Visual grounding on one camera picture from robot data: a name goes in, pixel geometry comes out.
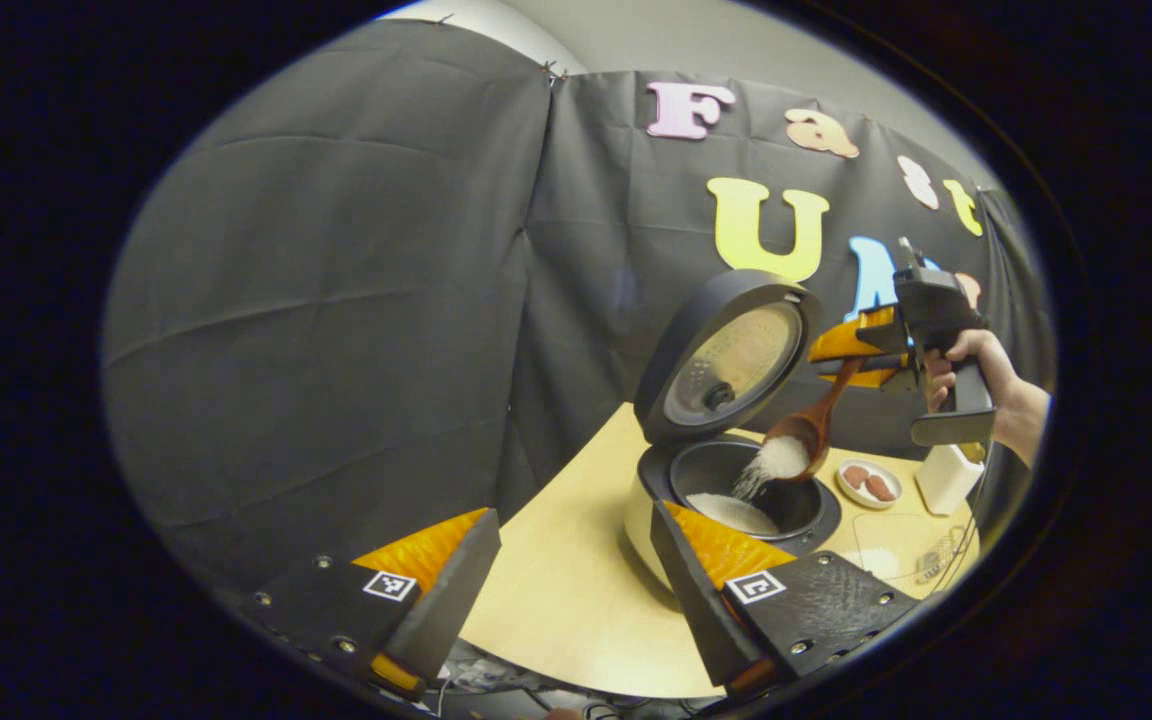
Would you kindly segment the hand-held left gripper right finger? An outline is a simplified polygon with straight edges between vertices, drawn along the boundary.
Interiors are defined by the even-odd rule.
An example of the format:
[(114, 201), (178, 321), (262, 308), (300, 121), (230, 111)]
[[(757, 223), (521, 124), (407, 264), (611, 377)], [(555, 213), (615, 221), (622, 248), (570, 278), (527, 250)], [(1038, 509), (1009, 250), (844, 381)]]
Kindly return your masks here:
[(732, 698), (836, 664), (919, 602), (838, 553), (791, 556), (669, 501), (653, 503), (649, 537), (710, 683)]

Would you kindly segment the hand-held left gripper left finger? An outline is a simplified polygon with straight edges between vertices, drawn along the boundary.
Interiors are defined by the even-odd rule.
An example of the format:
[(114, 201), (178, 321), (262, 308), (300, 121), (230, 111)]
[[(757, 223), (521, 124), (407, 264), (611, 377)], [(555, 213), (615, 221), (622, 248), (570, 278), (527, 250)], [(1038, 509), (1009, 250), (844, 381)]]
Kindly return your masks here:
[(482, 507), (376, 548), (344, 544), (294, 560), (238, 612), (343, 682), (416, 702), (499, 551), (498, 511)]

